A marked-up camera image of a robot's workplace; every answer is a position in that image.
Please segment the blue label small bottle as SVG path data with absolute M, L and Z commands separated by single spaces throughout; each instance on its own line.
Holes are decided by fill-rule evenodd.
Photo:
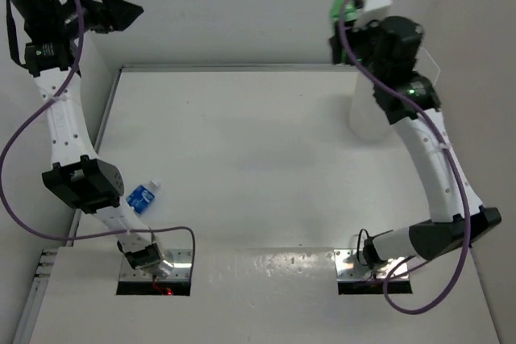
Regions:
M 161 188 L 161 182 L 156 179 L 138 185 L 127 197 L 127 204 L 140 216 L 154 202 L 156 194 Z

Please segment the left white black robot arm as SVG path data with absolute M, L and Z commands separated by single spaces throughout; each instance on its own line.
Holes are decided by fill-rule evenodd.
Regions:
M 134 270 L 165 277 L 165 253 L 156 234 L 124 199 L 121 172 L 99 159 L 88 137 L 81 106 L 81 73 L 73 41 L 87 31 L 124 31 L 144 12 L 124 0 L 6 0 L 10 54 L 19 59 L 11 10 L 24 21 L 30 41 L 22 65 L 34 78 L 45 104 L 52 140 L 45 187 L 68 207 L 90 214 L 115 234 Z

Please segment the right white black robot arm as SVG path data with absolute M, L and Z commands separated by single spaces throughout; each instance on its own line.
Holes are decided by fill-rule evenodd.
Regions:
M 424 30 L 401 16 L 333 23 L 332 60 L 360 69 L 372 83 L 373 105 L 398 134 L 416 168 L 430 217 L 424 222 L 369 237 L 362 255 L 370 268 L 390 259 L 431 261 L 468 246 L 501 223 L 501 213 L 483 204 L 466 184 L 446 139 L 441 102 L 433 83 L 415 71 Z

